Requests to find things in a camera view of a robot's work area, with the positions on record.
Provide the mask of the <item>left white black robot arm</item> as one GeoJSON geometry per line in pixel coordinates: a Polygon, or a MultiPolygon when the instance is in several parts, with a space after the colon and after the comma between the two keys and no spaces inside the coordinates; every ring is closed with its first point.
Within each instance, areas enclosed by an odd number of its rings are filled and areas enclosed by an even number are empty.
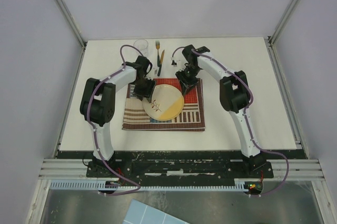
{"type": "Polygon", "coordinates": [[[106,177],[116,172],[110,121],[115,113],[116,93],[123,87],[133,84],[133,95],[139,100],[152,100],[156,81],[148,79],[152,63],[144,56],[138,56],[135,62],[125,62],[111,75],[99,80],[89,78],[86,81],[80,114],[91,126],[94,141],[94,157],[101,160],[98,170],[106,177]]]}

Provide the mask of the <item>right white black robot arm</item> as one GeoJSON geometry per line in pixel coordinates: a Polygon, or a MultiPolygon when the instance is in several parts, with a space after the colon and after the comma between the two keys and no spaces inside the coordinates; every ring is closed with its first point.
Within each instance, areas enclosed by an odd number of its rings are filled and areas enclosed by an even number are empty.
{"type": "Polygon", "coordinates": [[[257,140],[250,121],[249,107],[253,94],[243,71],[232,71],[216,60],[205,47],[195,48],[188,45],[180,48],[186,59],[185,69],[175,73],[181,86],[182,94],[188,94],[199,82],[201,70],[206,71],[219,83],[219,97],[222,108],[227,111],[239,136],[242,153],[242,172],[247,177],[254,177],[266,164],[265,157],[256,146],[257,140]]]}

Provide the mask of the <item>cream yellow ceramic plate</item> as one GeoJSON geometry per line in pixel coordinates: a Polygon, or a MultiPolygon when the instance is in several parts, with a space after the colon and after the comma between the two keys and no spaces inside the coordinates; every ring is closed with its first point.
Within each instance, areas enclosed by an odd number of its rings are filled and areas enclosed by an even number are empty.
{"type": "Polygon", "coordinates": [[[160,84],[154,89],[151,102],[143,100],[146,114],[157,121],[176,118],[184,108],[184,97],[179,89],[172,85],[160,84]]]}

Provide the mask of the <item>green handled fork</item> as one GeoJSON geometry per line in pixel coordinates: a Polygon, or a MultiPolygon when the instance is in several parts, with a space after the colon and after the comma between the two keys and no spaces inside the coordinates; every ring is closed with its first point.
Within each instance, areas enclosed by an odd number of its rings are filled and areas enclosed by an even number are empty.
{"type": "Polygon", "coordinates": [[[155,41],[155,47],[157,50],[157,66],[159,67],[161,65],[160,63],[160,41],[159,40],[155,41]]]}

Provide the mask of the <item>clear drinking glass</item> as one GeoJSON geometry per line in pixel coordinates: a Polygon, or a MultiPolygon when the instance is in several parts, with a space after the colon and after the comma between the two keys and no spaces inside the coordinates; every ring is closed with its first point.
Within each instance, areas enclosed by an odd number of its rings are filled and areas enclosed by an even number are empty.
{"type": "Polygon", "coordinates": [[[144,39],[136,40],[133,46],[137,48],[142,53],[142,55],[144,55],[145,57],[148,57],[148,41],[147,40],[144,40],[144,39]]]}

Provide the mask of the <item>patchwork patterned placemat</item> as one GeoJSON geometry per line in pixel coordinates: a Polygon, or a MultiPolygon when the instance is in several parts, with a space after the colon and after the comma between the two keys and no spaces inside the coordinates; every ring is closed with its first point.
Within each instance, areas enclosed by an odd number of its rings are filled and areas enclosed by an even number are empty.
{"type": "Polygon", "coordinates": [[[123,115],[123,130],[132,131],[204,131],[204,101],[202,80],[184,96],[184,106],[174,118],[160,121],[149,116],[143,103],[133,95],[134,85],[129,84],[123,115]]]}

